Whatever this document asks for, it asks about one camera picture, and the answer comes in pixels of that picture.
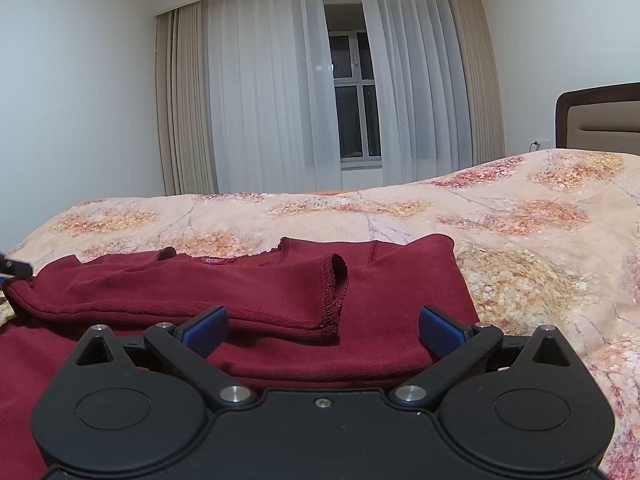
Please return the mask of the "maroon long-sleeve sweater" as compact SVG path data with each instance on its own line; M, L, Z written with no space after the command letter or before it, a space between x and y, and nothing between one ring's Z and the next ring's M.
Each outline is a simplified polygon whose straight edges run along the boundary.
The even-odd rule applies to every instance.
M454 258L432 234L409 244L282 238L254 256L192 257L164 248L89 262L66 256L3 291L14 319L1 331L1 474L35 479L43 462L29 417L94 324L116 333L180 324L223 307L229 335L209 357L250 388L368 388L427 368L419 314L434 307L477 321Z

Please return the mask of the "floral peach comforter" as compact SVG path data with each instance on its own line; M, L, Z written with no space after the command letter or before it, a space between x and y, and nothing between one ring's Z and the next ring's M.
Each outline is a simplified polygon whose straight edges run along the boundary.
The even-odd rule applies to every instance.
M454 242L477 321L511 335L559 327L615 414L602 469L612 479L637 478L637 156L550 150L335 196L94 200L40 226L12 255L31 263L35 276L66 256L89 262L169 247L192 257L235 258L269 252L285 237L405 245L432 234Z

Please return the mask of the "white framed window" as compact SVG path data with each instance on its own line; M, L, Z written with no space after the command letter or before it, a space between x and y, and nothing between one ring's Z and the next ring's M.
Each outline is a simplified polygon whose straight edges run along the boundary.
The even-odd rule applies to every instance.
M378 97L362 3L324 3L332 58L341 165L345 170L382 167Z

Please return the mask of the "left white sheer curtain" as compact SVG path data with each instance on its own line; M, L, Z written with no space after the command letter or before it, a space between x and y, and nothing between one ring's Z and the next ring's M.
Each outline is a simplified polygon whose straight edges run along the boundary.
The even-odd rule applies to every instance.
M323 0L209 0L206 30L219 191L341 188Z

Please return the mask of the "white sheer curtain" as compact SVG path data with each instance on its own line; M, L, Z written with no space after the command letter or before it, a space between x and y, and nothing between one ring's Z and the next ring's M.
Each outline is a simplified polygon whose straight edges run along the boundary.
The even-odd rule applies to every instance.
M341 188L323 0L209 0L206 30L219 191Z
M468 92L449 0L361 0L378 101L383 182L473 163Z

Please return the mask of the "right white sheer curtain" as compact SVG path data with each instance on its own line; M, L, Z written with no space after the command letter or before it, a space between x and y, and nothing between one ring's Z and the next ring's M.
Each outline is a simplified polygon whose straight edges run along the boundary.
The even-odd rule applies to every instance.
M383 182L473 163L468 92L449 0L361 0L378 101Z

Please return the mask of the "left beige drape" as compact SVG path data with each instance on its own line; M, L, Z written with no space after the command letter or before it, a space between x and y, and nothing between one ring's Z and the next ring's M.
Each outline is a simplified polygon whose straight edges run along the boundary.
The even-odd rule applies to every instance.
M169 195L217 191L206 76L203 5L160 14L155 29L156 117Z

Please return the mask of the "beige drape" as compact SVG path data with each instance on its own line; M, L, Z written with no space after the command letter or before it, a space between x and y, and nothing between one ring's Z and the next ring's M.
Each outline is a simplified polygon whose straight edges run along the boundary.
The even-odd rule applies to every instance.
M475 165L506 156L498 70L482 0L449 0L471 117Z
M203 5L160 14L155 29L156 117L169 195L217 191L206 76Z

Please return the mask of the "brown padded headboard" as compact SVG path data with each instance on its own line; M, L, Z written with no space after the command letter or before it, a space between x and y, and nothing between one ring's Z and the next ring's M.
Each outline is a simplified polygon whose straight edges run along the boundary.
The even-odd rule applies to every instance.
M564 92L555 104L555 147L639 154L640 84Z

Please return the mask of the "right beige drape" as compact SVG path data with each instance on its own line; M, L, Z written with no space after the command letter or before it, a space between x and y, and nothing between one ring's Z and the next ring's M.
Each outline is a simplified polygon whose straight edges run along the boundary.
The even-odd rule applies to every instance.
M506 156L498 70L482 0L449 0L471 117L475 165Z

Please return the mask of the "white wall outlet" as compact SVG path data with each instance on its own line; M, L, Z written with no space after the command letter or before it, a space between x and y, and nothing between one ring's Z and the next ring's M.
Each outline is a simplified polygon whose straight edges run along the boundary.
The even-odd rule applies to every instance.
M535 140L531 144L529 144L529 151L540 151L540 150L548 150L550 148L551 142L549 140Z

